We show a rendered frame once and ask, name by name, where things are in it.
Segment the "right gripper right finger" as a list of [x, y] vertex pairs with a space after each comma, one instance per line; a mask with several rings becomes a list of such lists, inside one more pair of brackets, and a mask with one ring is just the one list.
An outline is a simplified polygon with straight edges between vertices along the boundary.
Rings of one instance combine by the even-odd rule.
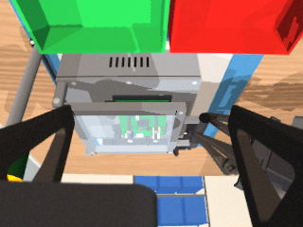
[[[303, 130], [233, 105], [228, 129], [252, 227], [303, 227]], [[262, 169], [248, 135], [294, 168], [281, 199]]]

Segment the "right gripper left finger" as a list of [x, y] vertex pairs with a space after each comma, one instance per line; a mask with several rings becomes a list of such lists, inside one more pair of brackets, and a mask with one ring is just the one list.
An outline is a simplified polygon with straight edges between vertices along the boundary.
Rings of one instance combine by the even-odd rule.
[[75, 120], [70, 105], [63, 105], [47, 113], [0, 129], [0, 180], [9, 181], [11, 164], [55, 136], [45, 159], [34, 176], [34, 182], [61, 182]]

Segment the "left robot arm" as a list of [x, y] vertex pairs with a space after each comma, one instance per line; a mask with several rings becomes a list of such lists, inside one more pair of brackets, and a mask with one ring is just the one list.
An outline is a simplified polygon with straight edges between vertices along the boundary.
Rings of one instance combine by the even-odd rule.
[[[303, 129], [303, 116], [296, 115], [293, 119], [292, 126]], [[277, 194], [282, 199], [294, 180], [293, 167], [271, 151], [267, 166], [265, 168], [265, 174], [271, 181]]]

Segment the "red bin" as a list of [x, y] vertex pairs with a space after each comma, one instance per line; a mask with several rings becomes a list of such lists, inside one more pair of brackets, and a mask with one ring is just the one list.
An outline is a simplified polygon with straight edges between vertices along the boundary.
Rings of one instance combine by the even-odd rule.
[[170, 0], [168, 31], [170, 53], [290, 55], [303, 0]]

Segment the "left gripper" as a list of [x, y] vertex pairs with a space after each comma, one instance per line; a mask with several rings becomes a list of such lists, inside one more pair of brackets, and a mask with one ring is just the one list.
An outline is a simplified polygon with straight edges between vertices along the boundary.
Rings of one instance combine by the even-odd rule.
[[[228, 123], [229, 114], [219, 114], [219, 113], [207, 113], [207, 114], [211, 116], [210, 124], [212, 124], [214, 127], [216, 127], [217, 129], [224, 132], [226, 135], [230, 137], [227, 124], [222, 123], [222, 122]], [[247, 135], [256, 153], [258, 161], [265, 172], [265, 168], [267, 166], [271, 151], [265, 146], [263, 146], [258, 140], [251, 137], [249, 134]], [[198, 132], [194, 133], [193, 138], [209, 153], [209, 155], [212, 157], [212, 159], [214, 160], [214, 162], [217, 164], [217, 166], [219, 167], [219, 169], [222, 171], [224, 175], [229, 176], [231, 174], [234, 174], [237, 176], [239, 174], [232, 145]], [[221, 155], [221, 153], [227, 158]], [[234, 183], [234, 186], [242, 191], [240, 176], [237, 182]]]

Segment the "green bin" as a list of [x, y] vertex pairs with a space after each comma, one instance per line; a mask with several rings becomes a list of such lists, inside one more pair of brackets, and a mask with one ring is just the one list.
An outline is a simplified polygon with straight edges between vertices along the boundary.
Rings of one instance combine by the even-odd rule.
[[165, 53], [169, 0], [11, 0], [40, 54]]

